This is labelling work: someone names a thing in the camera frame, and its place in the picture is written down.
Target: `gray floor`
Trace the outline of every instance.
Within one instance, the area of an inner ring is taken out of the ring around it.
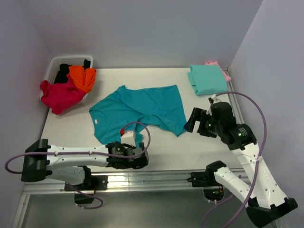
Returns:
[[[211,207],[201,189],[100,194],[104,206],[76,208],[72,194],[30,197],[23,228],[199,228]],[[219,228],[235,213],[240,202],[233,198],[211,213],[206,228]],[[243,211],[231,228],[254,228]]]

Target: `white table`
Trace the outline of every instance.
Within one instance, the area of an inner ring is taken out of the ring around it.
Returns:
[[[49,111],[42,138],[49,144],[65,147],[92,147],[100,145],[94,136],[94,126],[89,109],[119,86],[129,89],[177,85],[186,119],[194,107],[209,109],[208,97],[196,96],[187,78],[188,68],[148,68],[148,69],[99,69],[96,83],[88,97],[61,115]],[[228,95],[220,97],[229,102]],[[176,137],[173,133],[148,126],[151,145],[148,149],[149,165],[138,171],[201,170],[206,165],[222,160],[230,168],[242,168],[235,156],[219,138],[208,138],[196,133],[185,132]],[[92,171],[117,171],[113,168],[91,167]]]

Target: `plastic basket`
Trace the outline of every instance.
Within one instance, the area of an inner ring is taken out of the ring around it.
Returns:
[[[74,55],[74,56],[58,56],[51,60],[46,77],[44,80],[47,80],[50,84],[53,84],[56,78],[56,75],[59,71],[59,65],[60,64],[69,64],[69,65],[80,65],[82,66],[84,64],[84,60],[91,61],[90,68],[93,67],[93,57],[92,56],[83,56],[83,55]]]

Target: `red cloth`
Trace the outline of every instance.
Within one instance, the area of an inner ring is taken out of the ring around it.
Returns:
[[[41,101],[49,108],[52,113],[58,115],[64,110],[72,107],[82,100],[86,94],[78,89],[73,82],[73,79],[68,75],[67,83],[50,84],[44,80],[40,84],[40,89],[43,91]]]

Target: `teal cloth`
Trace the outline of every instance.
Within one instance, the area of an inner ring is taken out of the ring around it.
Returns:
[[[176,85],[130,90],[124,85],[95,104],[89,111],[95,137],[102,144],[120,142],[122,127],[132,121],[158,126],[176,136],[182,134],[186,117],[181,95]],[[135,130],[136,145],[143,139],[139,133],[143,126],[132,124],[126,130]]]
[[[216,65],[191,65],[188,79],[196,95],[228,91],[226,80]]]

